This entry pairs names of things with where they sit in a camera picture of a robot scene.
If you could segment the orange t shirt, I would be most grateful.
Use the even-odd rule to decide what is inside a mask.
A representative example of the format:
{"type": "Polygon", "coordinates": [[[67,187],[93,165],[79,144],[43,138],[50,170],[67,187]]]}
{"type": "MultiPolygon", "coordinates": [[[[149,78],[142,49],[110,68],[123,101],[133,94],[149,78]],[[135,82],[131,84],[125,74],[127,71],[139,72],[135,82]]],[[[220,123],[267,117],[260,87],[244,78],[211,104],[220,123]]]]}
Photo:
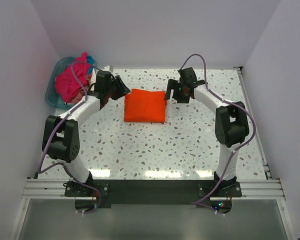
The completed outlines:
{"type": "Polygon", "coordinates": [[[124,121],[163,124],[166,121],[165,95],[165,91],[133,88],[124,98],[124,121]]]}

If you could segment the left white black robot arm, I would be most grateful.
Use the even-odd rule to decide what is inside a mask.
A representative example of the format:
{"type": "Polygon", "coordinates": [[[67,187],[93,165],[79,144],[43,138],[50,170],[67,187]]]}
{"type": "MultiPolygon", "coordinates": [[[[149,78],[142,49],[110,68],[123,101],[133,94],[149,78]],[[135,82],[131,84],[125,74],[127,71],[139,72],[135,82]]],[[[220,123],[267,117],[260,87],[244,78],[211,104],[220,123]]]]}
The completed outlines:
{"type": "Polygon", "coordinates": [[[94,184],[91,172],[79,156],[79,128],[110,99],[118,100],[131,92],[119,75],[105,70],[97,72],[96,82],[92,87],[94,90],[84,90],[82,99],[68,111],[46,118],[42,157],[37,170],[42,174],[61,165],[72,181],[77,182],[75,189],[82,196],[89,196],[94,190],[94,184]]]}

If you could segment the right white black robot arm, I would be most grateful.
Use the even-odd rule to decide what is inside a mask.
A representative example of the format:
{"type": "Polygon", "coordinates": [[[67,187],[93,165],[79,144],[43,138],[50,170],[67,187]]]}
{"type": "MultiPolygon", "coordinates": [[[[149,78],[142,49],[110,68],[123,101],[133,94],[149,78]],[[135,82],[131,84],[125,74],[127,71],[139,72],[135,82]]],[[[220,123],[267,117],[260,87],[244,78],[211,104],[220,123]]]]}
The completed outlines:
{"type": "Polygon", "coordinates": [[[194,99],[215,114],[214,133],[220,144],[218,166],[213,174],[213,192],[225,196],[237,181],[236,164],[239,146],[250,133],[247,111],[243,102],[230,102],[209,89],[205,80],[198,80],[193,68],[179,69],[178,80],[169,79],[165,100],[172,97],[179,104],[194,99]]]}

